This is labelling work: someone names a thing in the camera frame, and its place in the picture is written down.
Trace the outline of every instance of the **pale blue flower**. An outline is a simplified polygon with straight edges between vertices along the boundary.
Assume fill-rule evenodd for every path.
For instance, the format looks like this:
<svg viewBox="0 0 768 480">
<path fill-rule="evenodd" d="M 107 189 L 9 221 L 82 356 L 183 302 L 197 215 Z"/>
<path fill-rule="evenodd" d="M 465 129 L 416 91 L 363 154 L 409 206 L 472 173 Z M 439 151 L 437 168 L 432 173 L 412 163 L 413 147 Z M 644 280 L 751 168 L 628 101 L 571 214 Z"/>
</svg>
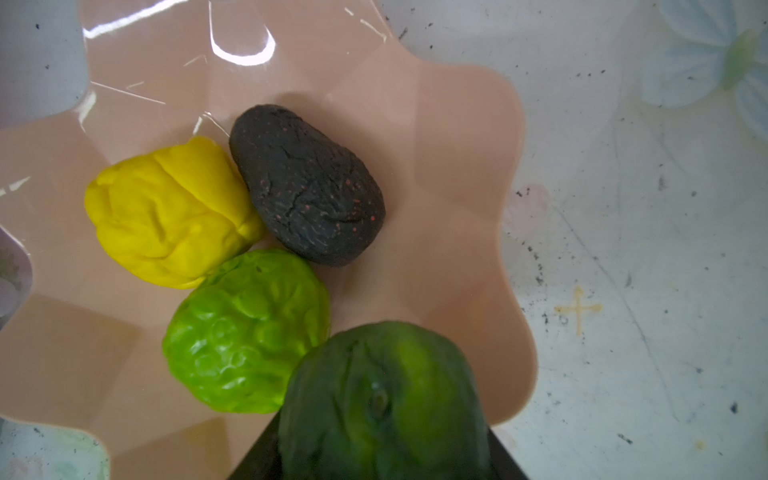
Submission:
<svg viewBox="0 0 768 480">
<path fill-rule="evenodd" d="M 648 60 L 643 101 L 674 108 L 733 91 L 746 125 L 768 141 L 768 29 L 738 34 L 731 0 L 661 0 L 659 10 L 688 42 Z"/>
</svg>

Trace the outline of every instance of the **green papaya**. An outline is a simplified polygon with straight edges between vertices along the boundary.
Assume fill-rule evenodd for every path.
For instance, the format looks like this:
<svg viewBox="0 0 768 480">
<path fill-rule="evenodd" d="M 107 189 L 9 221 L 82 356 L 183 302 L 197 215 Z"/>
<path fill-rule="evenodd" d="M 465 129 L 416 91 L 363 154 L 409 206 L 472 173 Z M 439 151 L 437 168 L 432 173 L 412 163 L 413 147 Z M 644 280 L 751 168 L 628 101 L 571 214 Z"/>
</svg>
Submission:
<svg viewBox="0 0 768 480">
<path fill-rule="evenodd" d="M 458 347 L 409 323 L 341 332 L 291 376 L 285 480 L 485 480 L 487 425 Z"/>
</svg>

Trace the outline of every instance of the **bowl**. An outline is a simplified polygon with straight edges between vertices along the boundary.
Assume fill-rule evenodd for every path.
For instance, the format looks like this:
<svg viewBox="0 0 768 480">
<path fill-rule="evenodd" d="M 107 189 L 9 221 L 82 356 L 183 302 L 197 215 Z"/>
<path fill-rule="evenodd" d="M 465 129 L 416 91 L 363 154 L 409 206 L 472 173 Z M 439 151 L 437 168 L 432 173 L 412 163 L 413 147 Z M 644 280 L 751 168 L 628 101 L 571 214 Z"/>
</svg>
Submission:
<svg viewBox="0 0 768 480">
<path fill-rule="evenodd" d="M 81 0 L 91 83 L 70 111 L 0 132 L 0 225 L 32 268 L 0 332 L 0 415 L 103 442 L 113 479 L 226 477 L 269 415 L 213 412 L 168 372 L 161 340 L 188 294 L 100 248 L 88 183 L 194 134 L 227 145 L 239 113 L 291 108 L 366 164 L 386 199 L 372 246 L 317 267 L 333 331 L 418 323 L 464 351 L 491 424 L 528 401 L 534 342 L 498 228 L 524 137 L 512 86 L 408 53 L 369 0 Z"/>
</svg>

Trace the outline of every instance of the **avocado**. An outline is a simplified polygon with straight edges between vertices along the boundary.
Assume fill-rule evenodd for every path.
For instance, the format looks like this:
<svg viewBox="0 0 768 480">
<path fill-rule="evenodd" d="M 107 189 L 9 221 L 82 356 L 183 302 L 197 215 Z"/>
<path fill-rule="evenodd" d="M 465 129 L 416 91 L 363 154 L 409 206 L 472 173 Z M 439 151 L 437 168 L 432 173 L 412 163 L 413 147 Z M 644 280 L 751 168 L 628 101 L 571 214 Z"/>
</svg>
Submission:
<svg viewBox="0 0 768 480">
<path fill-rule="evenodd" d="M 230 151 L 267 229 L 297 255 L 345 266 L 381 230 L 384 197 L 366 166 L 292 111 L 246 111 Z"/>
</svg>

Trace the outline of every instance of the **gold cross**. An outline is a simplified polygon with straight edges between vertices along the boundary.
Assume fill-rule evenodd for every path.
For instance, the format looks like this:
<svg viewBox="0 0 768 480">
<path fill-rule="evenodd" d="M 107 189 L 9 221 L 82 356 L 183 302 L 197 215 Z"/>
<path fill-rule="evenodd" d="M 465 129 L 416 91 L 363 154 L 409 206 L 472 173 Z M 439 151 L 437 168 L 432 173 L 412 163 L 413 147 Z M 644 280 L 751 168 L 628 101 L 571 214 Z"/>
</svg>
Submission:
<svg viewBox="0 0 768 480">
<path fill-rule="evenodd" d="M 603 311 L 603 306 L 600 303 L 596 303 L 594 305 L 581 305 L 581 297 L 584 295 L 584 291 L 581 289 L 580 286 L 576 287 L 576 290 L 574 291 L 574 298 L 576 299 L 576 306 L 556 306 L 554 308 L 554 311 L 556 313 L 559 313 L 561 315 L 567 314 L 570 312 L 576 313 L 576 336 L 581 336 L 581 315 L 585 310 L 599 313 Z"/>
</svg>

